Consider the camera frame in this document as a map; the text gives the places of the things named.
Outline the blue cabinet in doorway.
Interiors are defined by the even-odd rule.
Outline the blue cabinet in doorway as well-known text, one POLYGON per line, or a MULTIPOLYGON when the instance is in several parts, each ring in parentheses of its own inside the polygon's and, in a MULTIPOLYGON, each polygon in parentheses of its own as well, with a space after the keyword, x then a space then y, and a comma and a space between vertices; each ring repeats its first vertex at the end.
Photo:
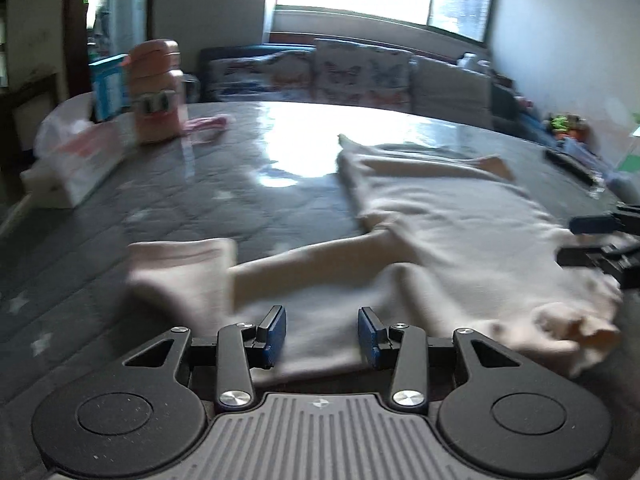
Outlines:
POLYGON ((129 107, 124 66, 126 55, 118 54, 89 64, 96 119, 105 122, 129 107))

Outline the white plush toy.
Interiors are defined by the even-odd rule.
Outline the white plush toy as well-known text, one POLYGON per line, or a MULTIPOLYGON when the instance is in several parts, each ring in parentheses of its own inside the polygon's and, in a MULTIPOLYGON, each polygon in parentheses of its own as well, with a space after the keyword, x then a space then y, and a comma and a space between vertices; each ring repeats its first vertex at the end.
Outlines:
POLYGON ((457 60, 457 66, 462 70, 470 70, 471 72, 477 72, 485 76, 492 74, 491 62, 473 52, 465 52, 465 54, 457 60))

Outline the white pink tissue pack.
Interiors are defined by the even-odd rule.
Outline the white pink tissue pack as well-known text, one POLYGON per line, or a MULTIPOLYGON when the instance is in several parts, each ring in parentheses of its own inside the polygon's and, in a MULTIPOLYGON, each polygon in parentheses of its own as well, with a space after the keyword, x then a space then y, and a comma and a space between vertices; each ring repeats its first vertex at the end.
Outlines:
POLYGON ((73 209, 124 158, 116 122, 93 122, 91 93, 74 96, 41 122, 34 141, 36 161, 21 173, 34 206, 73 209))

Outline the green orange toy pile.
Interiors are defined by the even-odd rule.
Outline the green orange toy pile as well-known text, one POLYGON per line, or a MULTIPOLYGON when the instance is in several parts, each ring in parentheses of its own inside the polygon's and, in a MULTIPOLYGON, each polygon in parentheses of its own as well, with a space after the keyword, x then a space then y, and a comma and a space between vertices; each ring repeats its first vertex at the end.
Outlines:
POLYGON ((565 138, 586 142, 590 133, 588 122, 578 115, 549 115, 544 120, 544 128, 553 134, 556 140, 565 138))

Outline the cream sweatshirt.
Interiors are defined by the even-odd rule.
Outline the cream sweatshirt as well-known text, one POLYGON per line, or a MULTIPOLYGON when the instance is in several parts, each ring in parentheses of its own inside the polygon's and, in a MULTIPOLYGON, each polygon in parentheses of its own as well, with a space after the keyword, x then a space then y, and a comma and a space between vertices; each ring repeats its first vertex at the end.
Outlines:
POLYGON ((363 234, 246 263, 228 238, 129 248, 127 285, 196 336, 280 304, 288 333, 263 385, 360 370, 357 313, 432 337, 461 327, 574 377, 620 341, 622 293, 592 269, 565 269, 580 238, 518 186, 497 157, 455 160, 343 139, 338 166, 363 234))

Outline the butterfly print pillow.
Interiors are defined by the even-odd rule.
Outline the butterfly print pillow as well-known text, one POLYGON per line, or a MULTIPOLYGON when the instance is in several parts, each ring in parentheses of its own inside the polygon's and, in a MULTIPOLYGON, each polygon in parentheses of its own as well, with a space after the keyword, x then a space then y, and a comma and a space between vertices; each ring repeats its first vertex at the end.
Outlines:
POLYGON ((314 42, 314 99, 322 104, 411 110, 412 54, 359 42, 314 42))
POLYGON ((203 100, 312 102, 313 57, 306 50, 284 50, 209 61, 201 82, 203 100))

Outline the pink cartoon water bottle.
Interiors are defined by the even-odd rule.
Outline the pink cartoon water bottle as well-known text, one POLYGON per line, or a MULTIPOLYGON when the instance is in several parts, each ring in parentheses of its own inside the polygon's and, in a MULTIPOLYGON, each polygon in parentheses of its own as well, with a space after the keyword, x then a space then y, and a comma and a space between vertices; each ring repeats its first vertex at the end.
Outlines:
POLYGON ((139 144, 154 144, 183 135, 186 96, 180 50, 174 40, 142 42, 122 62, 134 130, 139 144))

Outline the left butterfly print pillow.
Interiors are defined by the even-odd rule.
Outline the left butterfly print pillow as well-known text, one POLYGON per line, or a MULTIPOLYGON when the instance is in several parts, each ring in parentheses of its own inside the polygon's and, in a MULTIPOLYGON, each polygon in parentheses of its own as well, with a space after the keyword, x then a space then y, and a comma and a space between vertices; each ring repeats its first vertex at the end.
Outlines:
POLYGON ((306 50, 284 50, 209 61, 201 82, 203 100, 312 102, 313 57, 306 50))

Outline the plain beige cushion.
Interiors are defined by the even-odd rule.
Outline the plain beige cushion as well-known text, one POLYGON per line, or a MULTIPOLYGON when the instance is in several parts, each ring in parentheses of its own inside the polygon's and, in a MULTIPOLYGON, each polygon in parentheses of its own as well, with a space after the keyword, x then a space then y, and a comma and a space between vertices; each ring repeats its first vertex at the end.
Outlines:
POLYGON ((415 115, 492 129, 491 80, 485 75, 415 56, 410 94, 415 115))

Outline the middle butterfly print pillow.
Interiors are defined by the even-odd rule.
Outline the middle butterfly print pillow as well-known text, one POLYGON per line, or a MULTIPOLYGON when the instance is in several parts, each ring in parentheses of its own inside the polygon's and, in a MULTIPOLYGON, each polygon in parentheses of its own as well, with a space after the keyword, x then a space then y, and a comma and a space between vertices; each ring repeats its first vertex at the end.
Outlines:
POLYGON ((411 110, 412 54, 359 42, 314 42, 314 99, 322 104, 411 110))

